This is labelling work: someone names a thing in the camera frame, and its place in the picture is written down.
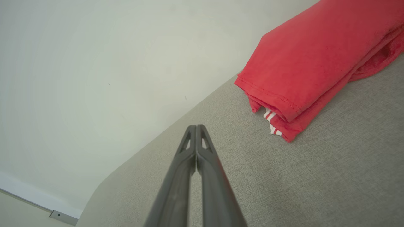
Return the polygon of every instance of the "gray couch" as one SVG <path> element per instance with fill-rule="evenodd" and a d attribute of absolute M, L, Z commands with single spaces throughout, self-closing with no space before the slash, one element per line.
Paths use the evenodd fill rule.
<path fill-rule="evenodd" d="M 349 83 L 292 143 L 270 134 L 236 76 L 109 175 L 77 226 L 142 226 L 191 124 L 204 124 L 255 226 L 404 225 L 404 56 Z M 202 226 L 201 177 L 190 225 Z"/>

